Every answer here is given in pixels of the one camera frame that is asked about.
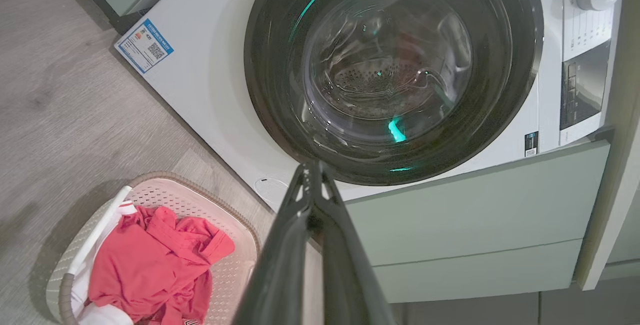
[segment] cabinet drawer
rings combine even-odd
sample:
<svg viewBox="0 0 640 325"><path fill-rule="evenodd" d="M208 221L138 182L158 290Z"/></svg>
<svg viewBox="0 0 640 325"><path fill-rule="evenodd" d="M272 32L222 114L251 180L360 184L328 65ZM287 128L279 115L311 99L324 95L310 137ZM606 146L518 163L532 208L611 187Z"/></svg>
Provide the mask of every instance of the cabinet drawer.
<svg viewBox="0 0 640 325"><path fill-rule="evenodd" d="M582 240L374 266L390 303L534 293L569 287Z"/></svg>
<svg viewBox="0 0 640 325"><path fill-rule="evenodd" d="M585 143L348 202L371 264L582 239L609 154Z"/></svg>

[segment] white cloth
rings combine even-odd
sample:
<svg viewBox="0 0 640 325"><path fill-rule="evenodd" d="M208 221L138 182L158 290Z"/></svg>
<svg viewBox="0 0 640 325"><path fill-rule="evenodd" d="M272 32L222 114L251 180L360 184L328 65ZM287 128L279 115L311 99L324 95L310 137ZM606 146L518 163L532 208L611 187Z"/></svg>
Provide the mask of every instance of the white cloth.
<svg viewBox="0 0 640 325"><path fill-rule="evenodd" d="M133 325L126 312L114 305L87 305L77 318L79 325Z"/></svg>
<svg viewBox="0 0 640 325"><path fill-rule="evenodd" d="M71 310L73 311L73 316L75 316L76 319L83 311L85 302L87 301L87 298L89 298L89 279L91 278L91 270L94 267L94 260L96 259L96 254L98 254L98 249L100 249L107 236L109 236L109 234L115 229L116 225L118 225L118 222L120 222L123 215L135 214L136 212L137 209L133 206L133 202L122 202L122 205L120 205L110 218L109 223L98 237L98 240L89 251L89 254L87 254L82 264L80 264L80 268L73 277L73 286L71 287Z"/></svg>

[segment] washing machine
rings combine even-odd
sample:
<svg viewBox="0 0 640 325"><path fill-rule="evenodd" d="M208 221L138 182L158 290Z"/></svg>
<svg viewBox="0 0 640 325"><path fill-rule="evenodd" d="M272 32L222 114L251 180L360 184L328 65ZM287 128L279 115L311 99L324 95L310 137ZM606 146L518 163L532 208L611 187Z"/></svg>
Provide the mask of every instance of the washing machine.
<svg viewBox="0 0 640 325"><path fill-rule="evenodd" d="M115 47L275 211L297 165L344 200L604 124L617 0L160 0Z"/></svg>

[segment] red clothing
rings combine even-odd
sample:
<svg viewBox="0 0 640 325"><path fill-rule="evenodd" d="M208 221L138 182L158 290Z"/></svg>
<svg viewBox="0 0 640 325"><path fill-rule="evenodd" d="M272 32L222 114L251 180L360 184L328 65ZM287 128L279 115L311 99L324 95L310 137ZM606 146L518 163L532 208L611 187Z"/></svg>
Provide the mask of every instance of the red clothing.
<svg viewBox="0 0 640 325"><path fill-rule="evenodd" d="M164 206L137 210L122 216L100 247L89 300L122 309L134 323L203 323L211 299L209 269L234 251L233 241L204 218L178 221Z"/></svg>

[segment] plastic basket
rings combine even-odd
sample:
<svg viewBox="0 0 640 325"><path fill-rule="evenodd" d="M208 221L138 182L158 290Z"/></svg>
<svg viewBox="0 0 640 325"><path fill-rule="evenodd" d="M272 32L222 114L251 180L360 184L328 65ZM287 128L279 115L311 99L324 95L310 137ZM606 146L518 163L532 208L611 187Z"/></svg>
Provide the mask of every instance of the plastic basket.
<svg viewBox="0 0 640 325"><path fill-rule="evenodd" d="M234 252L211 266L213 294L205 318L206 325L230 324L260 252L256 230L231 206L171 172L151 172L133 179L83 225L46 286L46 304L55 318L64 325L77 325L71 311L74 276L105 229L107 219L126 200L144 207L165 206L178 218L205 218L233 240Z"/></svg>

